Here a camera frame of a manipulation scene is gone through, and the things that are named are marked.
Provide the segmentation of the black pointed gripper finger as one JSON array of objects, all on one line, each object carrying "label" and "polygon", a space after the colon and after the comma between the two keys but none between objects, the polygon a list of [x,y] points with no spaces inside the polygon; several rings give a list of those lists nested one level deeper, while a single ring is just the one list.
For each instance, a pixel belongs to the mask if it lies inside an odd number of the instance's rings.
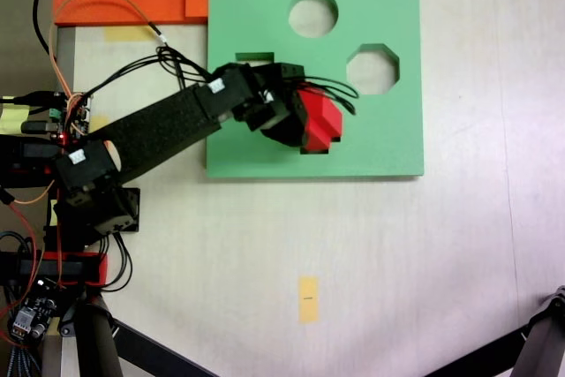
[{"label": "black pointed gripper finger", "polygon": [[288,92],[269,108],[274,116],[260,127],[260,132],[287,147],[303,147],[308,113],[298,90]]}]

